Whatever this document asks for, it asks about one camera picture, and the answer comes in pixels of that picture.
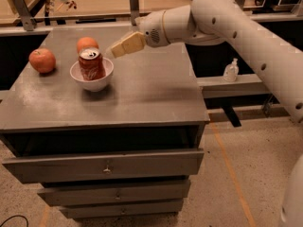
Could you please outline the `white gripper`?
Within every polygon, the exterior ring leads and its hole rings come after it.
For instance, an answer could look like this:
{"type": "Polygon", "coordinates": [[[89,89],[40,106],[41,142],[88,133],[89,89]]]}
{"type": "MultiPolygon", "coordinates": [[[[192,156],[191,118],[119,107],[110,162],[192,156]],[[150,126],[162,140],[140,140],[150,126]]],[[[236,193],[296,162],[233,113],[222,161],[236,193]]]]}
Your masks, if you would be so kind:
{"type": "Polygon", "coordinates": [[[166,46],[168,40],[163,28],[164,11],[155,11],[138,19],[141,32],[133,32],[115,42],[110,51],[115,58],[142,50],[146,43],[150,47],[166,46]]]}

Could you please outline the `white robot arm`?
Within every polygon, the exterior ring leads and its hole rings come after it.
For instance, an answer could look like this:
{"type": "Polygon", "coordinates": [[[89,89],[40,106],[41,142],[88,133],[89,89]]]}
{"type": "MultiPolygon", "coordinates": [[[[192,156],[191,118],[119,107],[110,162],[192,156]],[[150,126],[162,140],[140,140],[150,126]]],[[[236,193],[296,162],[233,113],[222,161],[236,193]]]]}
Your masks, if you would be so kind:
{"type": "Polygon", "coordinates": [[[237,0],[192,0],[187,6],[135,19],[138,30],[109,46],[114,58],[173,43],[229,43],[293,121],[303,120],[303,53],[251,20],[237,0]]]}

